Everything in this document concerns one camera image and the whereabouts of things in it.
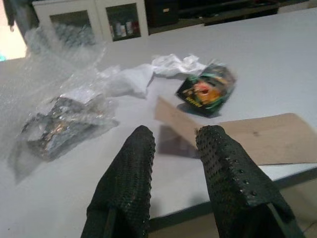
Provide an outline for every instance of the cardboard piece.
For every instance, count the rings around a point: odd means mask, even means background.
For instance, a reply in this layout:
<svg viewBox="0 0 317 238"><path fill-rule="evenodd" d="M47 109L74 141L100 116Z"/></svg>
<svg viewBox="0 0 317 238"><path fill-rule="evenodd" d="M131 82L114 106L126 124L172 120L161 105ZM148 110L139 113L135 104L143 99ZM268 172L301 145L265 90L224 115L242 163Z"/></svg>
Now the cardboard piece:
<svg viewBox="0 0 317 238"><path fill-rule="evenodd" d="M155 118L196 147L196 130L202 125L160 97ZM296 114L228 121L219 125L243 146L257 165L317 163L317 134Z"/></svg>

